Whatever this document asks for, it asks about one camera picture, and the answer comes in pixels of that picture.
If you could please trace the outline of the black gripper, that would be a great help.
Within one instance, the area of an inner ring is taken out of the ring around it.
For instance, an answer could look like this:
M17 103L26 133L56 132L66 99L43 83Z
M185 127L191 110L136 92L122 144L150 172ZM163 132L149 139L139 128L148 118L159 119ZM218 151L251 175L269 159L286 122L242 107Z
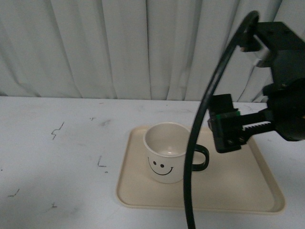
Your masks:
M290 85L276 87L275 83L263 88L267 108L256 113L267 124L245 128L240 112L234 108L230 94L213 95L208 107L208 125L213 133L218 153L240 150L256 134L276 131L286 141L305 139L305 80L295 80Z

